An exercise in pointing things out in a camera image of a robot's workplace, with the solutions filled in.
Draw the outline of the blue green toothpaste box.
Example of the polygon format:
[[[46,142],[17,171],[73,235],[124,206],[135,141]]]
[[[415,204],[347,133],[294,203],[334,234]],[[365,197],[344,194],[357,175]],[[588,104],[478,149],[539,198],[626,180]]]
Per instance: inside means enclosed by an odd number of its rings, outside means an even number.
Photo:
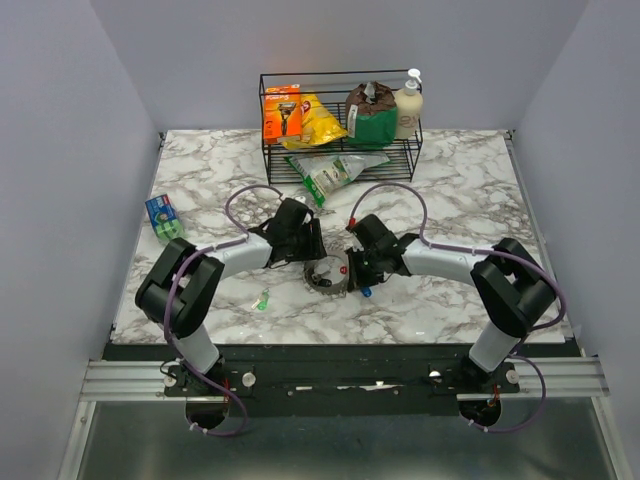
[[[145,208],[151,228],[161,244],[186,237],[183,222],[167,194],[146,200]]]

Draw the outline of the black head car key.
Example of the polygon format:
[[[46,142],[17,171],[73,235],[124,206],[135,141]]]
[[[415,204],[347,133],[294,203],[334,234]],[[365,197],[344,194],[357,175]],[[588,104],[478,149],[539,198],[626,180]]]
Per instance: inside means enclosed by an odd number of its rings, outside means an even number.
[[[312,284],[318,288],[330,288],[333,285],[333,282],[319,275],[312,276]]]

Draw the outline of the green white plastic pouch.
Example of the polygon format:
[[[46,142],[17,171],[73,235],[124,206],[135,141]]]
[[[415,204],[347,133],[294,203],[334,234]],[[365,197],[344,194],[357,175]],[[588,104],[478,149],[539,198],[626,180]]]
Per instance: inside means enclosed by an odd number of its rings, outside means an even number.
[[[285,160],[300,175],[318,207],[323,207],[335,190],[352,183],[365,170],[390,161],[384,153],[298,154]]]

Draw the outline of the orange razor package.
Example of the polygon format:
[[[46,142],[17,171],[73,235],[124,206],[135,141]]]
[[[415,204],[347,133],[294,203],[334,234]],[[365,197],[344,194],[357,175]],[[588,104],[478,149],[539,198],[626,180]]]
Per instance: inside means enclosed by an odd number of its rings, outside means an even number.
[[[299,84],[269,87],[263,108],[263,140],[267,145],[300,140],[302,106]]]

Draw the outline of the green key tag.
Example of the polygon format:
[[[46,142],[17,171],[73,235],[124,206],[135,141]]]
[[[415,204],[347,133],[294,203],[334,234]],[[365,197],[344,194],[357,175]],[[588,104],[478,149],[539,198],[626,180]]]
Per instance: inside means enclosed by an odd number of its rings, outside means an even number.
[[[269,297],[269,289],[263,290],[256,301],[252,304],[251,309],[264,311],[268,307]]]

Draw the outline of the cream lotion pump bottle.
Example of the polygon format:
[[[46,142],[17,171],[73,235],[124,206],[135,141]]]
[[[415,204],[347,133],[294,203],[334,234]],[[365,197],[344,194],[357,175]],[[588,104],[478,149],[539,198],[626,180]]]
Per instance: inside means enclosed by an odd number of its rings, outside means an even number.
[[[397,107],[395,138],[409,139],[418,129],[423,106],[421,94],[421,72],[416,68],[407,71],[408,79],[404,86],[394,94]]]

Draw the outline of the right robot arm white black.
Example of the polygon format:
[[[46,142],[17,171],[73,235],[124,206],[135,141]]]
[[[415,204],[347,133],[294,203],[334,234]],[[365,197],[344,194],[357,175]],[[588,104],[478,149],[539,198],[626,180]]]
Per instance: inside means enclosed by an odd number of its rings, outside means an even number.
[[[487,249],[429,244],[418,234],[397,237],[375,215],[349,221],[359,247],[346,251],[349,292],[399,275],[431,276],[471,285],[489,323],[455,369],[456,380],[480,392],[496,380],[496,370],[560,298],[552,280],[516,240]]]

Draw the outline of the aluminium rail frame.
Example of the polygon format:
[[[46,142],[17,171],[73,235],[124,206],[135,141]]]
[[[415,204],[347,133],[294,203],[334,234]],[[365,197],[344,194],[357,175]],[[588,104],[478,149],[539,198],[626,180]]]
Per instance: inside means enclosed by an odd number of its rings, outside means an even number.
[[[499,399],[533,400],[544,392],[550,399],[606,398],[610,391],[599,359],[596,357],[535,358],[541,370],[516,360],[505,375],[507,384],[499,389]],[[181,387],[178,394],[168,393],[174,382],[160,372],[159,361],[91,361],[85,371],[72,431],[58,477],[76,479],[99,402],[196,402],[219,404],[220,394],[190,393]],[[541,388],[540,381],[546,382]]]

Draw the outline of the brown green bag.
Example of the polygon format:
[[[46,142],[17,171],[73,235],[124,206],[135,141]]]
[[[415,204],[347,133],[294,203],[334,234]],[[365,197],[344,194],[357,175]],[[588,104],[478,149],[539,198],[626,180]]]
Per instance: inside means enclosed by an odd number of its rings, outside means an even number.
[[[347,96],[345,110],[349,144],[379,150],[394,141],[398,109],[388,86],[377,81],[358,85]]]

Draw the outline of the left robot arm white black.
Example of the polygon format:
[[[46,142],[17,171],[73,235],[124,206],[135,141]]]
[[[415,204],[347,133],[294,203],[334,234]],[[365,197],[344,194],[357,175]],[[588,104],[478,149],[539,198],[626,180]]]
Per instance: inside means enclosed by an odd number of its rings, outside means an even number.
[[[188,384],[209,395],[221,385],[222,356],[204,322],[221,281],[326,256],[320,220],[306,204],[286,198],[273,217],[237,239],[203,248],[183,238],[170,241],[138,288],[135,305],[162,328],[188,370]]]

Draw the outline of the yellow snack bag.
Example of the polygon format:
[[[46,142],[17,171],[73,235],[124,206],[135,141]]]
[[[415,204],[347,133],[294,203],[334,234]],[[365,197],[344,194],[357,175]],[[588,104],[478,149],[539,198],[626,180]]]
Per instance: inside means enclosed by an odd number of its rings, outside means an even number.
[[[314,93],[301,95],[301,108],[301,138],[283,142],[286,149],[319,147],[347,136],[347,130]]]

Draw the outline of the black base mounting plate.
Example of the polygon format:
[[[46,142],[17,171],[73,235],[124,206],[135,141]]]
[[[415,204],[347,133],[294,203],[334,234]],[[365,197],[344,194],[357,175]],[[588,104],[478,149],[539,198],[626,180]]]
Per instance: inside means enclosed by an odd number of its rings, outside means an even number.
[[[160,372],[172,380],[171,396],[220,394],[219,404],[181,404],[190,421],[214,425],[227,418],[351,417],[429,415],[491,423],[500,414],[499,389],[516,360],[541,370],[535,358],[580,357],[561,345],[526,347],[531,359],[508,358],[480,387],[467,388],[455,369],[465,345],[227,345],[221,377],[210,386],[179,360],[159,358]]]

